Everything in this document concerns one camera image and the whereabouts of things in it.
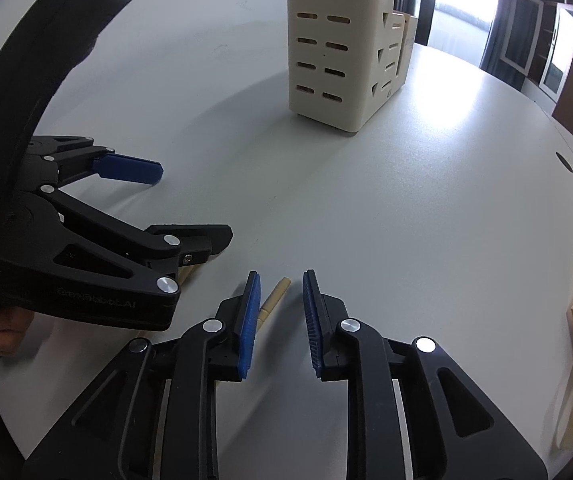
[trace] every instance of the black handle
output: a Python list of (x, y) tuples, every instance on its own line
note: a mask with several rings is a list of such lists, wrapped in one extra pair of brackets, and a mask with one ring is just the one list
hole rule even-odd
[(357, 349), (359, 365), (348, 380), (347, 480), (406, 478), (397, 405), (381, 335), (366, 323), (336, 333)]
[(202, 325), (188, 329), (176, 346), (162, 446), (162, 478), (218, 478), (215, 381), (208, 374), (207, 352), (224, 338), (225, 327), (206, 332)]

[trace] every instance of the finger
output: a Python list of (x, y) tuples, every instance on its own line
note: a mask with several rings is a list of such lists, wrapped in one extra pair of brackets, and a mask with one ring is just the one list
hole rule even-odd
[(0, 352), (0, 357), (11, 357), (15, 352)]
[(23, 339), (23, 332), (0, 330), (0, 354), (12, 354), (18, 349)]
[(31, 325), (35, 313), (18, 306), (0, 309), (0, 330), (26, 332)]

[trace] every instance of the round table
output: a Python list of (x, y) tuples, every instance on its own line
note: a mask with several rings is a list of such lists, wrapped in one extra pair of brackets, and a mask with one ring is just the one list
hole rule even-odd
[[(32, 1), (0, 0), (0, 45)], [(345, 475), (346, 384), (311, 367), (307, 269), (383, 336), (436, 339), (559, 469), (573, 172), (556, 153), (573, 169), (573, 137), (516, 90), (419, 45), (406, 85), (348, 136), (288, 110), (286, 65), (286, 0), (134, 0), (36, 132), (163, 164), (155, 187), (92, 177), (65, 188), (90, 205), (141, 228), (231, 225), (230, 247), (154, 342), (213, 315), (249, 270), (263, 297), (293, 279), (248, 380), (218, 388), (220, 477)], [(36, 317), (0, 360), (0, 413), (25, 456), (135, 334)]]

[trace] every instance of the wooden stick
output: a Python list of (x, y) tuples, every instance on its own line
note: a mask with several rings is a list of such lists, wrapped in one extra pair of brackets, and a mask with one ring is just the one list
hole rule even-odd
[(186, 282), (186, 280), (188, 280), (190, 275), (193, 274), (198, 269), (198, 267), (201, 267), (202, 265), (204, 264), (180, 267), (180, 269), (178, 270), (178, 285), (182, 286), (183, 283)]
[(271, 312), (273, 312), (273, 309), (286, 294), (286, 291), (290, 285), (291, 280), (289, 278), (282, 278), (276, 285), (276, 288), (273, 289), (273, 292), (268, 295), (268, 298), (266, 298), (266, 301), (262, 307), (260, 307), (260, 314), (258, 315), (258, 326), (256, 331), (260, 330), (260, 327), (262, 327), (266, 319), (268, 319), (268, 316), (270, 316)]

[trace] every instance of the floor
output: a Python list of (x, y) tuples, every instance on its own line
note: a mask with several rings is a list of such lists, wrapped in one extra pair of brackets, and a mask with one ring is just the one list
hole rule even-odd
[(488, 35), (487, 31), (474, 27), (471, 23), (436, 10), (428, 46), (479, 66)]

